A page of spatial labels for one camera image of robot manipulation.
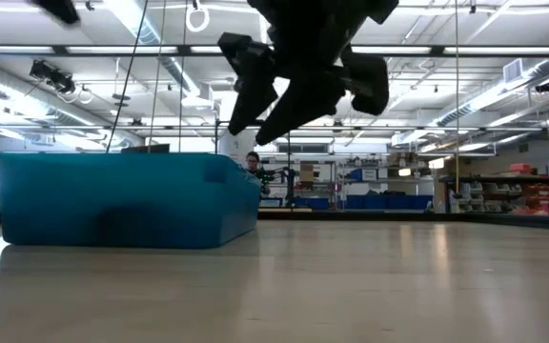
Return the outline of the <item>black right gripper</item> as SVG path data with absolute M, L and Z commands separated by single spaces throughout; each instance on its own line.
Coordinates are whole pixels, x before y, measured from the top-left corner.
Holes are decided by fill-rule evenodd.
M 255 137 L 266 145 L 324 115 L 336 114 L 343 82 L 324 71 L 342 62 L 349 79 L 384 79 L 380 55 L 352 51 L 351 41 L 368 20 L 383 24 L 398 0 L 248 0 L 270 24 L 272 45 L 224 32 L 217 45 L 235 71 L 237 97 L 228 130 L 238 135 L 278 97 L 277 76 L 294 77 Z

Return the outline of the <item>blue plastic bin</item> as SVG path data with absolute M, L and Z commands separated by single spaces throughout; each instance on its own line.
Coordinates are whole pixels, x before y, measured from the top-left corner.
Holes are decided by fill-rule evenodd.
M 1 153 L 14 245 L 209 249 L 254 229 L 259 180 L 208 153 Z

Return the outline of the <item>white column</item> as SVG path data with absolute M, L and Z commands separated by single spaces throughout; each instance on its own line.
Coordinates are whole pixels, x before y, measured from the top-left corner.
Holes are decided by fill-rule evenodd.
M 230 157 L 239 165 L 245 165 L 246 156 L 254 150 L 256 130 L 244 130 L 237 135 L 224 130 L 218 139 L 218 153 Z

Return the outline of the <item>person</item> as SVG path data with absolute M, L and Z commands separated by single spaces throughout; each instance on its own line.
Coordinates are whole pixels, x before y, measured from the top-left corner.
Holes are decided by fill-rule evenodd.
M 246 155 L 246 171 L 255 176 L 260 182 L 260 196 L 267 197 L 270 194 L 269 182 L 266 171 L 261 167 L 259 154 L 250 151 Z

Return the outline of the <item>blue and white box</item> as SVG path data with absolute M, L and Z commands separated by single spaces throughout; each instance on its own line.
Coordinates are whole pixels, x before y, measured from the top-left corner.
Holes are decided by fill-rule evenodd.
M 360 182 L 373 182 L 378 180 L 378 169 L 354 169 L 350 171 L 349 179 Z

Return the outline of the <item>metal shelf rack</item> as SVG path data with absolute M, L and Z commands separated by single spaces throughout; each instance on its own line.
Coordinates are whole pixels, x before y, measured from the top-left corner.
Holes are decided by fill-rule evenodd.
M 354 169 L 378 169 L 378 180 L 360 182 L 349 179 Z M 337 207 L 345 212 L 427 212 L 433 205 L 435 181 L 428 161 L 413 152 L 395 152 L 372 155 L 351 155 L 336 164 L 335 169 Z M 344 208 L 348 195 L 370 193 L 432 195 L 424 210 L 347 210 Z

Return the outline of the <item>black room monitor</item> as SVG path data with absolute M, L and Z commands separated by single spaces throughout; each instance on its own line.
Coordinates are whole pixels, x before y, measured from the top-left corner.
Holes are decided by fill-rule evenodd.
M 171 147 L 169 144 L 156 144 L 149 146 L 137 146 L 137 147 L 128 147 L 122 149 L 121 153 L 169 153 Z

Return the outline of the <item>blue storage crate row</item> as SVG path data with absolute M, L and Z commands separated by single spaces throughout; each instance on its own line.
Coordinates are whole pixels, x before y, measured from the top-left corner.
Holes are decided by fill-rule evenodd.
M 433 200 L 432 195 L 370 193 L 348 195 L 347 210 L 424 210 Z

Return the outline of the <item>yellow vertical pole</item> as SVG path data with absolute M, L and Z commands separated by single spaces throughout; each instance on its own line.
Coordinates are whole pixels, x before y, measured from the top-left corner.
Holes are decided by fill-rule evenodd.
M 454 197 L 457 198 L 459 192 L 459 147 L 460 147 L 460 123 L 459 123 L 459 107 L 460 107 L 460 70 L 459 70 L 459 15 L 458 15 L 458 0 L 454 0 L 455 5 L 455 68 L 456 68 L 456 140 L 455 140 L 455 187 Z

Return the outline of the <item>shelf with red bins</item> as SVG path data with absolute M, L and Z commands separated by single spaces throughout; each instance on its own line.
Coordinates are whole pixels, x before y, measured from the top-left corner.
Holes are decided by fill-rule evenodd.
M 549 170 L 542 174 L 466 172 L 459 176 L 459 192 L 454 197 L 455 175 L 439 179 L 448 213 L 488 213 L 549 215 Z

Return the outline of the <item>black aluminium table frame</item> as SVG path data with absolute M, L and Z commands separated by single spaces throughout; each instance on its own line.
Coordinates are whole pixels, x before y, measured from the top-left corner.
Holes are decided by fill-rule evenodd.
M 325 222 L 467 222 L 549 230 L 549 215 L 501 213 L 305 212 L 253 210 L 221 213 L 215 210 L 159 209 L 151 206 L 111 206 L 0 211 L 0 226 L 8 232 L 224 232 L 248 231 L 259 220 Z

